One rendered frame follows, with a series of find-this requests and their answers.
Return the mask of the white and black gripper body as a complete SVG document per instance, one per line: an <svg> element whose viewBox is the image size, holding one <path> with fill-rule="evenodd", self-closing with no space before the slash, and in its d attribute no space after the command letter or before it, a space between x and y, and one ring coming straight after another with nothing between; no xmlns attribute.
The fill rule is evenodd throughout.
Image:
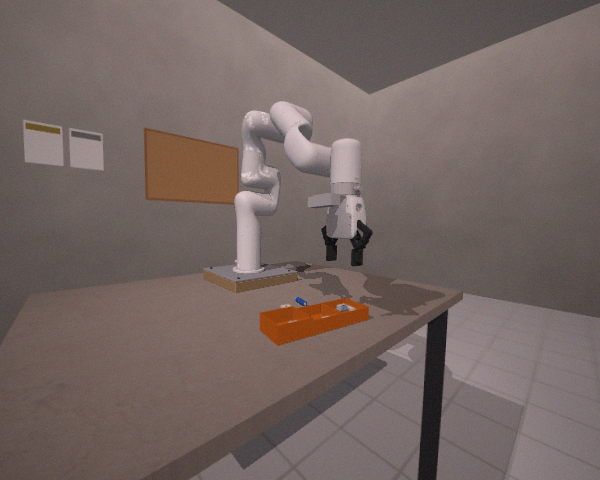
<svg viewBox="0 0 600 480"><path fill-rule="evenodd" d="M366 225L363 198L358 195L340 196L340 206L327 209L326 234L330 238L352 239L359 231L363 237L363 232L357 228L357 220Z"/></svg>

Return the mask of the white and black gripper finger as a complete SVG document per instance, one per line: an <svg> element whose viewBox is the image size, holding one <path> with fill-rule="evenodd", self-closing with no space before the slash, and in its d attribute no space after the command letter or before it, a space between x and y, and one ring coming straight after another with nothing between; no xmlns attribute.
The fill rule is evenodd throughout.
<svg viewBox="0 0 600 480"><path fill-rule="evenodd" d="M359 231L357 231L356 236L350 239L354 249L351 250L351 266L362 266L363 264L363 249L365 249L369 239L373 233L373 231L368 228L364 223L360 220L357 220L357 228L363 232L363 237L361 237ZM357 242L357 241L358 242Z"/></svg>
<svg viewBox="0 0 600 480"><path fill-rule="evenodd" d="M330 238L326 234L326 225L321 229L323 234L323 239L325 241L326 246L326 261L335 261L337 260L337 238ZM332 240L333 239L333 240Z"/></svg>

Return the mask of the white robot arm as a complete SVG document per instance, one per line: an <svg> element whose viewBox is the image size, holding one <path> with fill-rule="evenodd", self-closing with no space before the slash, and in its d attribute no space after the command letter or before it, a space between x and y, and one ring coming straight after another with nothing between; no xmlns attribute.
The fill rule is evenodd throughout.
<svg viewBox="0 0 600 480"><path fill-rule="evenodd" d="M235 260L237 267L233 272L265 271L261 266L261 225L256 216L272 216L278 207L281 175L276 167L265 165L266 150L260 138L284 143L287 158L299 171L330 177L330 194L308 197L308 208L340 206L340 196L361 196L361 143L340 139L331 149L307 142L305 138L310 140L312 136L312 124L308 110L284 101L275 103L270 114L250 111L245 115L241 181L246 187L264 189L264 193L242 191L235 197L238 263Z"/></svg>

